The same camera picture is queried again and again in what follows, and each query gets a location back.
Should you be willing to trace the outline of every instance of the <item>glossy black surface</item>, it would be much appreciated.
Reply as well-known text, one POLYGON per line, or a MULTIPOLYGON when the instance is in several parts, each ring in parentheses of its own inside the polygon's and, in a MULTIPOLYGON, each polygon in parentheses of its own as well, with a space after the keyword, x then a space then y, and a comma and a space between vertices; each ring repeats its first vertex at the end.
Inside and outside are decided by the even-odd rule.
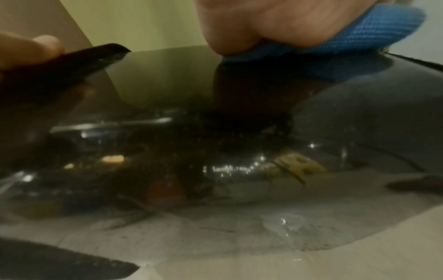
MULTIPOLYGON (((207 229, 220 213, 281 205, 318 226, 298 231, 298 249, 327 250, 443 201, 385 188, 443 169, 442 73, 377 52, 220 61, 205 47, 131 53, 108 70, 119 96, 80 87, 43 105, 2 104, 4 221, 115 206, 167 209, 207 229), (320 230, 324 213, 347 227, 320 230)), ((198 241, 162 254, 209 254, 198 241)))

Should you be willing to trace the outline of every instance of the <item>blue cloth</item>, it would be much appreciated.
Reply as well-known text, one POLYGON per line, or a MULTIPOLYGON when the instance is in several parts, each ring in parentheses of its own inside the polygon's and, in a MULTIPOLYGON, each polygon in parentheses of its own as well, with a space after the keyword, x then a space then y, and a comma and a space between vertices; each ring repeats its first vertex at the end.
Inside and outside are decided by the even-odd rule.
POLYGON ((417 8, 378 4, 322 45, 299 49, 287 44, 269 42, 245 54, 224 57, 223 62, 248 62, 292 52, 329 54, 384 48, 412 34, 422 25, 425 18, 424 12, 417 8))

